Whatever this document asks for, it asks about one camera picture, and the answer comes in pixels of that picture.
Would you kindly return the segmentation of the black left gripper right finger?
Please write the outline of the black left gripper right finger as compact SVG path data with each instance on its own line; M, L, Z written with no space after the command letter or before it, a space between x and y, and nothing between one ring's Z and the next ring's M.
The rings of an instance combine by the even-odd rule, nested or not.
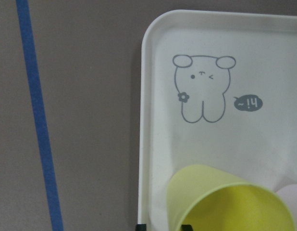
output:
M190 224L182 224L181 231L193 231L193 227Z

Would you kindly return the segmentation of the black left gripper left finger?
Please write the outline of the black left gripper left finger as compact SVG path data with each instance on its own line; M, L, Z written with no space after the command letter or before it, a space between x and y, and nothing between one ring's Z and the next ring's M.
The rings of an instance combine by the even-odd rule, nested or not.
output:
M145 224L136 224L135 231L146 231Z

